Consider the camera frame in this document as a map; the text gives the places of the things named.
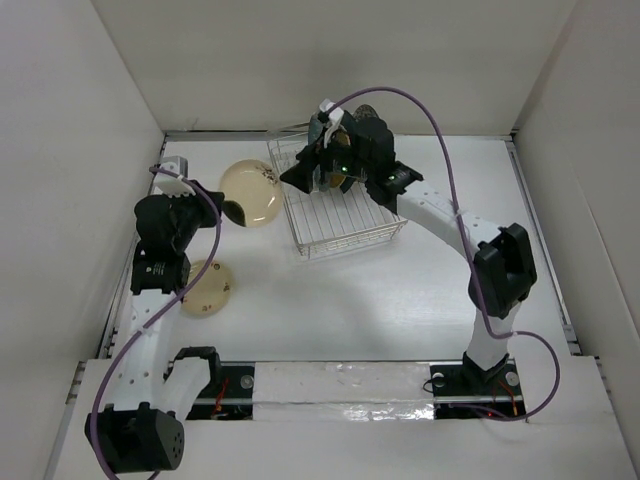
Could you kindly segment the woven bamboo round plate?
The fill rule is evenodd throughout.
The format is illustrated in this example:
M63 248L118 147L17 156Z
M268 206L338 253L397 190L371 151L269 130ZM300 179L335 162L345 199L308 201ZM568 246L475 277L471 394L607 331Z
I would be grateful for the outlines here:
M353 154L351 141L347 133L334 133L325 150L324 169L327 172L329 187L338 188L346 193L354 183L352 177Z

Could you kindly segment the blue floral white plate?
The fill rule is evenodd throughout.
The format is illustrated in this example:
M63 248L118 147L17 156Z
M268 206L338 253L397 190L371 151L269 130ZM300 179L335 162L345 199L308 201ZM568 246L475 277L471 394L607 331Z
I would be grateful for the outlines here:
M362 104L358 106L352 113L352 116L356 122L361 122L367 119L379 119L377 111L369 104Z

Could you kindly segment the cream plate with black blotch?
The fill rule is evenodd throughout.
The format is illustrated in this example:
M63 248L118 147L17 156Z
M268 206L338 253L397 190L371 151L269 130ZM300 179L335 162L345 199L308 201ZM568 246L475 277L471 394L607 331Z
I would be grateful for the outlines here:
M235 224L259 228L271 223L283 206L278 175L265 162L240 160L222 175L219 190L224 194L223 212Z

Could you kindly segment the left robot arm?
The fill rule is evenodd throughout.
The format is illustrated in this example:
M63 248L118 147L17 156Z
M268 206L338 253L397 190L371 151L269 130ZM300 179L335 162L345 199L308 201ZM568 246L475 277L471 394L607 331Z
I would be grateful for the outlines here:
M220 192L195 189L149 195L134 207L136 245L125 342L114 355L85 422L85 435L103 473L147 473L156 478L180 465L184 422L194 401L222 387L213 347L170 354L181 303L196 282L186 248L201 228L221 228Z

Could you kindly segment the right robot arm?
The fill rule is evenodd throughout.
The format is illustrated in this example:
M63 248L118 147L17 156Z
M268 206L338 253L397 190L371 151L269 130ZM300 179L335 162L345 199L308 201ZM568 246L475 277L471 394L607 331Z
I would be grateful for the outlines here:
M397 160L394 135L377 117L323 124L280 179L310 194L331 176L342 177L343 191L363 184L376 204L423 227L469 262L476 320L462 357L462 381L474 393L486 392L506 365L516 312L537 281L526 229L518 223L499 226L455 206Z

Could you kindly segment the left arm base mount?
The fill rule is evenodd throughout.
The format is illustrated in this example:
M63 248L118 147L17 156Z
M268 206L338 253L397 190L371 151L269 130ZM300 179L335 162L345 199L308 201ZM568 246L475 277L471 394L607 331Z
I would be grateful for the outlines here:
M188 420L251 420L255 363L224 362L219 379L197 397Z

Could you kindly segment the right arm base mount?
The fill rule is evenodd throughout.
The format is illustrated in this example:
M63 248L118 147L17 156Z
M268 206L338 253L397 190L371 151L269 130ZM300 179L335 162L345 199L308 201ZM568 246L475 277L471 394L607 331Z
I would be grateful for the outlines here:
M487 383L472 384L460 362L429 365L423 390L432 396L436 420L516 418L526 413L515 362Z

